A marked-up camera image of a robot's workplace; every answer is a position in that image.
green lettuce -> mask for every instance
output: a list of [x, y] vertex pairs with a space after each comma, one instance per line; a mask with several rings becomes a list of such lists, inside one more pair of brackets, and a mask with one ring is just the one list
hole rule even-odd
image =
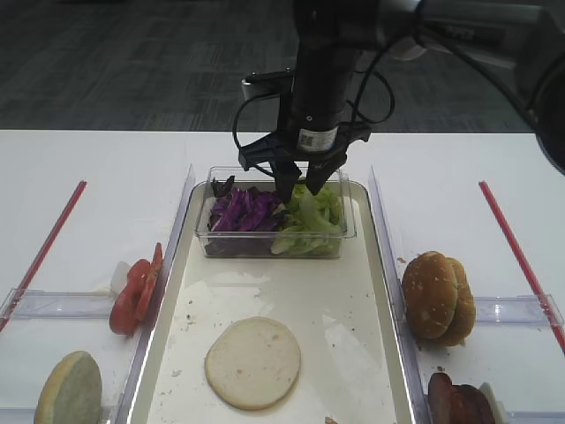
[[295, 185], [292, 196], [286, 205], [285, 221], [271, 246], [272, 254], [332, 254], [336, 252], [341, 240], [332, 237], [292, 237], [285, 233], [320, 232], [339, 234], [342, 231], [342, 203], [330, 189], [323, 187], [315, 196], [305, 185]]

bread slice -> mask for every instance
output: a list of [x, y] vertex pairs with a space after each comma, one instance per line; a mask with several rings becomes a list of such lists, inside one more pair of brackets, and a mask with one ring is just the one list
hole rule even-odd
[[225, 402], [258, 410], [292, 389], [300, 370], [300, 347], [283, 324], [264, 317], [234, 322], [210, 348], [208, 383]]
[[43, 386], [34, 424], [98, 424], [102, 378], [88, 352], [78, 351], [59, 362]]
[[448, 329], [440, 337], [434, 340], [435, 343], [444, 346], [459, 345], [470, 335], [475, 325], [475, 301], [471, 293], [465, 269], [461, 262], [456, 259], [448, 258], [448, 262], [456, 273], [457, 280], [457, 305], [453, 315], [453, 320]]
[[427, 252], [412, 260], [403, 275], [406, 319], [418, 337], [437, 338], [453, 320], [457, 280], [448, 259]]

red stick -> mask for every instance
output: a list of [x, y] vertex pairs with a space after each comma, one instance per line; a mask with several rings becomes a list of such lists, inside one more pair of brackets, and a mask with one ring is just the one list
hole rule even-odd
[[41, 266], [41, 263], [45, 259], [45, 256], [47, 256], [47, 253], [51, 248], [51, 245], [53, 245], [53, 242], [55, 241], [57, 235], [63, 228], [64, 223], [71, 214], [74, 206], [77, 204], [77, 201], [79, 201], [79, 197], [82, 194], [82, 192], [84, 192], [86, 186], [87, 186], [86, 181], [80, 181], [79, 184], [77, 185], [77, 188], [74, 189], [74, 192], [72, 193], [71, 198], [64, 207], [63, 212], [61, 212], [61, 215], [56, 220], [55, 225], [53, 225], [53, 228], [51, 229], [51, 232], [43, 242], [43, 246], [41, 246], [41, 249], [39, 249], [39, 252], [35, 256], [34, 261], [29, 266], [29, 269], [24, 275], [24, 278], [21, 280], [21, 283], [19, 283], [18, 291], [16, 291], [16, 294], [14, 295], [14, 299], [11, 300], [11, 304], [8, 307], [8, 310], [6, 311], [7, 316], [2, 318], [2, 320], [0, 321], [0, 331], [4, 329], [4, 327], [10, 320], [11, 314], [14, 312], [14, 309], [16, 309], [16, 306], [18, 305], [21, 297], [24, 295], [24, 292], [26, 291], [27, 287], [32, 282], [32, 279], [34, 278], [35, 274], [37, 273], [37, 270]]
[[524, 252], [520, 248], [520, 245], [518, 244], [518, 240], [516, 240], [516, 237], [514, 237], [514, 234], [510, 229], [510, 225], [506, 221], [504, 215], [502, 214], [502, 211], [498, 206], [496, 199], [493, 196], [493, 192], [491, 192], [491, 189], [488, 187], [488, 184], [486, 183], [486, 181], [481, 181], [480, 183], [478, 183], [478, 186], [485, 195], [486, 201], [488, 202], [488, 206], [491, 207], [491, 210], [493, 211], [496, 221], [498, 221], [498, 224], [502, 228], [502, 232], [504, 232], [504, 236], [506, 236], [506, 240], [510, 244], [510, 248], [512, 249], [512, 252], [514, 252], [514, 256], [516, 257], [518, 263], [520, 264], [520, 268], [522, 269], [522, 272], [524, 273], [526, 279], [528, 280], [528, 283], [530, 283], [531, 290], [536, 296], [538, 296], [539, 302], [541, 303], [541, 307], [546, 313], [547, 319], [549, 320], [549, 323], [551, 324], [551, 328], [554, 331], [555, 338], [557, 339], [559, 346], [563, 350], [563, 353], [565, 353], [565, 333], [563, 332], [563, 327], [557, 321], [557, 318], [555, 316], [555, 311], [547, 301], [547, 296], [544, 293], [544, 290], [541, 288], [541, 284], [536, 278], [533, 269], [531, 269], [530, 263], [526, 259]]

floor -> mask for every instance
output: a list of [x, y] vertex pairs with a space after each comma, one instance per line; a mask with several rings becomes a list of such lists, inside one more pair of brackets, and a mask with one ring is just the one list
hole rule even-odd
[[[292, 67], [297, 45], [291, 0], [0, 0], [0, 128], [228, 130], [242, 77]], [[397, 107], [375, 131], [525, 129], [454, 57], [388, 58], [380, 71]], [[387, 106], [372, 82], [363, 111], [378, 117]], [[252, 106], [240, 128], [270, 130], [275, 116], [276, 102]]]

tomato slice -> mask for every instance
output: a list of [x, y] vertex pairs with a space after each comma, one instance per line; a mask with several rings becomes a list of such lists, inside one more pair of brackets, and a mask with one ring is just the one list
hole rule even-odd
[[155, 288], [155, 283], [157, 282], [157, 274], [149, 274], [147, 276], [147, 280], [145, 283], [145, 288], [139, 297], [139, 302], [137, 307], [135, 308], [135, 318], [138, 321], [145, 320], [145, 316], [147, 315], [147, 310], [149, 309], [149, 302], [151, 301], [151, 297], [153, 296], [153, 290]]
[[153, 261], [151, 262], [152, 266], [159, 267], [161, 269], [162, 266], [162, 246], [161, 243], [157, 243], [155, 245], [155, 251], [153, 253]]
[[155, 251], [153, 253], [153, 261], [151, 262], [151, 269], [147, 273], [145, 280], [145, 287], [143, 292], [139, 297], [138, 305], [135, 308], [135, 317], [139, 321], [145, 320], [147, 315], [147, 310], [149, 309], [149, 302], [153, 296], [153, 291], [155, 284], [157, 283], [157, 276], [159, 276], [159, 271], [162, 267], [162, 246], [161, 243], [157, 243], [155, 246]]
[[116, 334], [131, 336], [139, 322], [135, 319], [132, 293], [123, 290], [117, 297], [109, 315], [109, 327]]
[[150, 269], [151, 263], [147, 259], [140, 259], [135, 262], [127, 273], [127, 285], [135, 286], [136, 290], [141, 292]]

